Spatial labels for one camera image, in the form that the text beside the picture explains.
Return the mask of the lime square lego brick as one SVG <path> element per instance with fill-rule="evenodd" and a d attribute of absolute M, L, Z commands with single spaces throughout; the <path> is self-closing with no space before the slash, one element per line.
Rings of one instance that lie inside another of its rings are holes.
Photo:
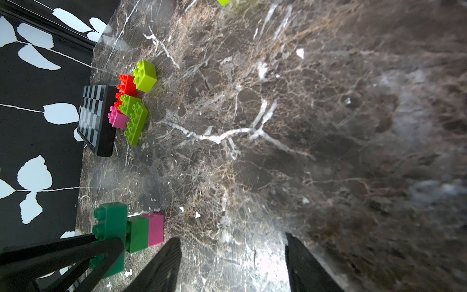
<path fill-rule="evenodd" d="M 137 103 L 142 103 L 142 100 L 137 97 L 132 97 L 126 94 L 120 96 L 118 110 L 127 117 L 134 112 L 133 106 Z"/>

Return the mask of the black white checkerboard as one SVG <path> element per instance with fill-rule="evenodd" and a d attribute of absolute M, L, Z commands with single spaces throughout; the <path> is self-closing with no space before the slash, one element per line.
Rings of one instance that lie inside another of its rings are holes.
<path fill-rule="evenodd" d="M 108 119 L 118 90 L 109 85 L 86 85 L 82 91 L 77 132 L 99 157 L 113 154 L 116 128 Z"/>

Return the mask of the red long lego brick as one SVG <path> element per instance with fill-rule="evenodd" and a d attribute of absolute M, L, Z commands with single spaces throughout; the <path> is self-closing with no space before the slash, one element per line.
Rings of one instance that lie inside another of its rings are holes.
<path fill-rule="evenodd" d="M 115 98 L 116 101 L 114 102 L 114 107 L 119 109 L 119 106 L 122 104 L 120 98 L 122 95 L 128 95 L 131 97 L 136 97 L 137 89 L 134 83 L 134 77 L 131 75 L 119 75 L 120 84 L 118 84 L 117 89 L 119 90 L 116 93 Z"/>

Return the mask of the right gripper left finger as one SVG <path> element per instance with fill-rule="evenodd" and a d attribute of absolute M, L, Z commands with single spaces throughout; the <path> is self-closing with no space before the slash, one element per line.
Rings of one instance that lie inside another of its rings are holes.
<path fill-rule="evenodd" d="M 181 240 L 171 238 L 124 291 L 174 292 L 181 259 Z"/>

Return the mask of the magenta square lego brick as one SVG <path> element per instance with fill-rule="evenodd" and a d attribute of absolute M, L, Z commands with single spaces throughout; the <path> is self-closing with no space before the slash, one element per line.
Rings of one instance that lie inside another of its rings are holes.
<path fill-rule="evenodd" d="M 152 247 L 162 244 L 164 242 L 164 216 L 152 212 L 149 214 L 142 214 L 142 217 L 149 220 L 148 246 Z"/>

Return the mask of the dark green long lego brick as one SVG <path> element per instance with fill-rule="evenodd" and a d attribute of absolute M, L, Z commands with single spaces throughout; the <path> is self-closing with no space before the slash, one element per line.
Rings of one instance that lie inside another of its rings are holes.
<path fill-rule="evenodd" d="M 126 218 L 128 215 L 128 205 L 116 203 L 104 203 L 94 210 L 94 218 L 97 223 L 92 228 L 92 233 L 97 241 L 104 241 L 112 238 L 119 238 L 124 244 L 126 240 Z M 90 267 L 94 269 L 104 259 L 98 256 L 91 260 Z M 115 264 L 103 276 L 103 279 L 121 273 L 124 270 L 124 252 L 117 258 Z"/>

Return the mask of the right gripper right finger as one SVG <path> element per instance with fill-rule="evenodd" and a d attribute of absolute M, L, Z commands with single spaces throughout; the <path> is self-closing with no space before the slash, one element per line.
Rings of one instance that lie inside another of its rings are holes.
<path fill-rule="evenodd" d="M 292 292 L 343 292 L 306 246 L 291 233 L 285 233 L 285 260 Z"/>

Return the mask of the lime long lego brick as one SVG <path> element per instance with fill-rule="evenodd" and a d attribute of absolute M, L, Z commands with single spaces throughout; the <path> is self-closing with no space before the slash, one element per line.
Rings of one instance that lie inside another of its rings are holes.
<path fill-rule="evenodd" d="M 132 106 L 132 112 L 129 115 L 130 121 L 127 124 L 127 130 L 124 136 L 131 146 L 137 146 L 141 137 L 142 129 L 147 120 L 148 111 L 142 103 L 135 103 Z"/>

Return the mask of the pink square lego brick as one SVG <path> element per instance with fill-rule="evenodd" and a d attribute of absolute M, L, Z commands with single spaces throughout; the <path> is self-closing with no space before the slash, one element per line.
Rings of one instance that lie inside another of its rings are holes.
<path fill-rule="evenodd" d="M 112 127 L 124 129 L 128 122 L 128 117 L 121 113 L 116 107 L 111 106 L 108 120 Z"/>

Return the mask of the lime rectangular lego brick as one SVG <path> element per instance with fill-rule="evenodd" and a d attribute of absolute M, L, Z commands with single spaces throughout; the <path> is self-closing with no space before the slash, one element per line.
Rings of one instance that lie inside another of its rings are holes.
<path fill-rule="evenodd" d="M 222 5 L 225 6 L 227 3 L 229 3 L 230 0 L 218 0 L 218 2 Z"/>

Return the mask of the green square lego brick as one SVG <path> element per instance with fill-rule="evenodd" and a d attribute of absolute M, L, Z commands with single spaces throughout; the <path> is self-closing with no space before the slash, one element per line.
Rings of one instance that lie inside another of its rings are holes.
<path fill-rule="evenodd" d="M 137 253 L 148 248 L 149 219 L 133 216 L 126 221 L 125 249 L 128 253 Z"/>

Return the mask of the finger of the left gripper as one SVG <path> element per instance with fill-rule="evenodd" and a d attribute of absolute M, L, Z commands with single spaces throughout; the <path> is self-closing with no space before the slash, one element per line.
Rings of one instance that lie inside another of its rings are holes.
<path fill-rule="evenodd" d="M 99 265 L 76 288 L 78 292 L 90 292 L 115 264 L 124 251 L 119 238 L 95 241 L 82 246 L 41 255 L 19 262 L 1 265 L 2 292 L 40 292 L 37 279 L 70 266 L 45 292 L 65 292 L 90 267 L 91 259 L 103 256 Z"/>
<path fill-rule="evenodd" d="M 62 251 L 76 246 L 82 246 L 96 241 L 93 234 L 61 238 L 55 241 L 39 243 L 37 245 L 13 246 L 1 249 L 1 265 L 31 259 L 45 254 Z"/>

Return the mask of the lime small lego brick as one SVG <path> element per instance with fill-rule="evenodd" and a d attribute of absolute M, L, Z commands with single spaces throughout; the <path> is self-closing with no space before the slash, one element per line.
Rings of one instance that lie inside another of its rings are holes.
<path fill-rule="evenodd" d="M 145 93 L 149 93 L 158 81 L 154 64 L 146 60 L 137 63 L 133 77 L 136 89 Z"/>

